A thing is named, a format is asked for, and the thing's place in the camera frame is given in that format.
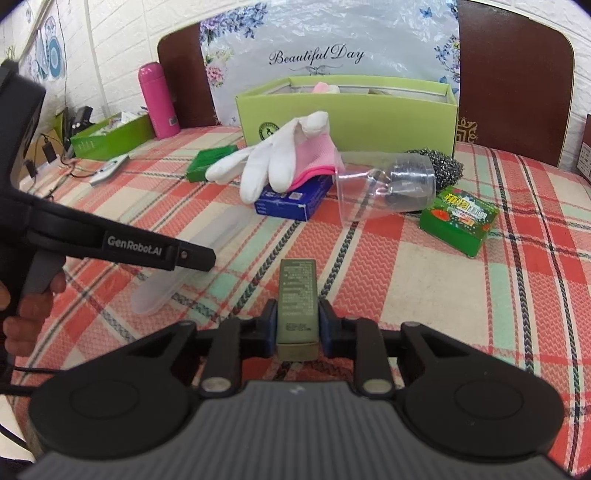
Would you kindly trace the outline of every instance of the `green box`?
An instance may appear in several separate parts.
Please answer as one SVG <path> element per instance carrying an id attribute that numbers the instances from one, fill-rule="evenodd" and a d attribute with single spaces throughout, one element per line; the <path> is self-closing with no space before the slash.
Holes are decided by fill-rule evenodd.
<path id="1" fill-rule="evenodd" d="M 423 210 L 419 227 L 445 243 L 475 257 L 499 214 L 490 202 L 448 187 Z"/>
<path id="2" fill-rule="evenodd" d="M 92 135 L 106 127 L 112 118 L 121 117 L 118 113 L 72 137 L 74 152 L 78 158 L 90 160 L 110 160 L 130 152 L 141 144 L 155 137 L 154 128 L 149 115 L 142 115 L 106 135 Z"/>
<path id="3" fill-rule="evenodd" d="M 320 80 L 338 85 L 341 93 L 311 93 Z M 294 117 L 324 110 L 340 151 L 432 148 L 452 155 L 454 150 L 457 102 L 447 83 L 365 75 L 296 76 L 241 93 L 236 104 L 248 145 Z"/>
<path id="4" fill-rule="evenodd" d="M 187 180 L 190 182 L 206 181 L 205 172 L 207 172 L 207 169 L 218 160 L 227 157 L 236 150 L 238 150 L 236 145 L 201 150 L 187 168 Z"/>

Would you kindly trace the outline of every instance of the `green tray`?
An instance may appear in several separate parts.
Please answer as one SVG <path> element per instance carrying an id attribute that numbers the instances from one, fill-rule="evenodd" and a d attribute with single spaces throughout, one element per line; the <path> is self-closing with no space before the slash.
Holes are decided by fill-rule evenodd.
<path id="1" fill-rule="evenodd" d="M 190 182 L 205 181 L 205 172 L 207 169 L 218 160 L 227 157 L 236 150 L 238 150 L 236 145 L 201 150 L 187 167 L 187 180 Z"/>
<path id="2" fill-rule="evenodd" d="M 106 135 L 92 135 L 105 127 L 111 118 L 93 125 L 72 137 L 76 157 L 90 160 L 110 160 L 123 155 L 155 137 L 149 115 L 142 115 L 137 120 L 121 125 Z"/>

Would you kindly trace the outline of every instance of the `blue box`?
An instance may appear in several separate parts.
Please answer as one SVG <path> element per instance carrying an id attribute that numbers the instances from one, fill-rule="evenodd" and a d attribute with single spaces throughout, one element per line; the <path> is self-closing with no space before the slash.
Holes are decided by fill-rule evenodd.
<path id="1" fill-rule="evenodd" d="M 307 222 L 331 187 L 332 175 L 312 177 L 302 186 L 286 193 L 277 193 L 267 185 L 255 202 L 255 209 L 260 215 Z"/>

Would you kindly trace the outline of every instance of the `small bottle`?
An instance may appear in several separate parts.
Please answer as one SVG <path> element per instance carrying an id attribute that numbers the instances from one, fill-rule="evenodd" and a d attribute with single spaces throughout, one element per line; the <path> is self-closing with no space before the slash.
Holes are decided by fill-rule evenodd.
<path id="1" fill-rule="evenodd" d="M 162 140 L 179 133 L 181 128 L 168 85 L 166 85 L 162 65 L 157 61 L 147 63 L 139 69 L 138 79 L 156 137 Z"/>

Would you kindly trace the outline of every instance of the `white brick wall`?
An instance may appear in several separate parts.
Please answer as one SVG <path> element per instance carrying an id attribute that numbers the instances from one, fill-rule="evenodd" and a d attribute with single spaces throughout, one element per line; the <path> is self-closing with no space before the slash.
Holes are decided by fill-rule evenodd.
<path id="1" fill-rule="evenodd" d="M 94 118 L 98 118 L 102 100 L 90 56 L 83 0 L 58 1 L 68 56 L 68 103 L 76 106 L 88 103 L 95 108 Z M 38 5 L 41 0 L 30 2 Z M 248 3 L 251 0 L 89 0 L 92 37 L 111 111 L 136 109 L 143 105 L 137 69 L 158 59 L 160 38 L 228 8 Z M 591 18 L 570 0 L 487 0 L 486 3 L 556 28 L 573 45 L 576 74 L 560 163 L 561 168 L 570 169 L 579 154 L 586 115 L 591 112 Z M 16 18 L 12 23 L 4 23 L 0 29 L 0 58 L 5 50 L 3 35 L 8 33 L 6 36 L 12 38 L 12 32 L 21 31 L 22 27 L 22 22 Z M 20 45 L 23 40 L 12 41 Z M 53 92 L 53 88 L 50 90 L 48 97 L 50 94 L 60 96 Z"/>

